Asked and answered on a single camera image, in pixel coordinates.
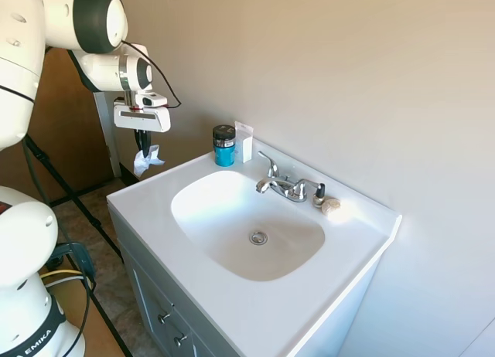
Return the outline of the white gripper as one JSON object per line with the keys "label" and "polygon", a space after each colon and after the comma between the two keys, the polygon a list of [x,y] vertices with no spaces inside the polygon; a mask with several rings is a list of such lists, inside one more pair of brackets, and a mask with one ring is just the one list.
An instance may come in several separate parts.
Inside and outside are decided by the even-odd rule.
{"label": "white gripper", "polygon": [[135,142],[143,156],[149,155],[151,132],[164,133],[171,128],[167,107],[132,109],[123,102],[114,103],[114,124],[118,128],[134,130]]}

